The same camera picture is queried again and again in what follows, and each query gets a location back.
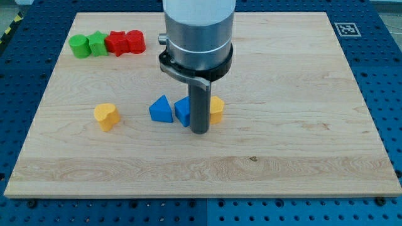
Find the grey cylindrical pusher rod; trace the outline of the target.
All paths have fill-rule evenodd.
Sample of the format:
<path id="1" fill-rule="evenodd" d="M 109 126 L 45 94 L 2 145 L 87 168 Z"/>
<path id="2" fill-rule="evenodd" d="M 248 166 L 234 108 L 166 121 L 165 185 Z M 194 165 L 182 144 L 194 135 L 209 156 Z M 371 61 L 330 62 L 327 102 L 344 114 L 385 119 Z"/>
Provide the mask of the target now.
<path id="1" fill-rule="evenodd" d="M 190 101 L 190 128 L 196 134 L 204 134 L 210 126 L 210 85 L 188 86 Z"/>

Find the black flange with grey bracket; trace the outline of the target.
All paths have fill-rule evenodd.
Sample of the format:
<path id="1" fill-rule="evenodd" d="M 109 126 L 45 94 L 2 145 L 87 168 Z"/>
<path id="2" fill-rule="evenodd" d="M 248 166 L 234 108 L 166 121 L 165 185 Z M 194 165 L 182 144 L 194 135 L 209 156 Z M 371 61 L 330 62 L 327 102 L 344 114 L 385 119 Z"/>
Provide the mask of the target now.
<path id="1" fill-rule="evenodd" d="M 208 90 L 212 82 L 225 76 L 232 65 L 233 45 L 230 45 L 230 51 L 227 58 L 218 66 L 208 70 L 191 70 L 179 65 L 167 52 L 163 51 L 159 55 L 160 69 L 175 80 L 196 86 L 202 90 Z"/>

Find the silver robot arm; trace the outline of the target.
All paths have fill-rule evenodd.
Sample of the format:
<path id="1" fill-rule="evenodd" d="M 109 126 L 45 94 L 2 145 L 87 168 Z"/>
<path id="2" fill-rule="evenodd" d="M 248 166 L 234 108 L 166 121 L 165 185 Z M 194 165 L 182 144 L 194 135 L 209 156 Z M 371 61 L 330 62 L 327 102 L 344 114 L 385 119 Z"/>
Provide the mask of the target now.
<path id="1" fill-rule="evenodd" d="M 232 63 L 235 0 L 163 0 L 165 46 L 160 69 L 188 85 L 190 128 L 204 134 L 210 126 L 211 85 Z"/>

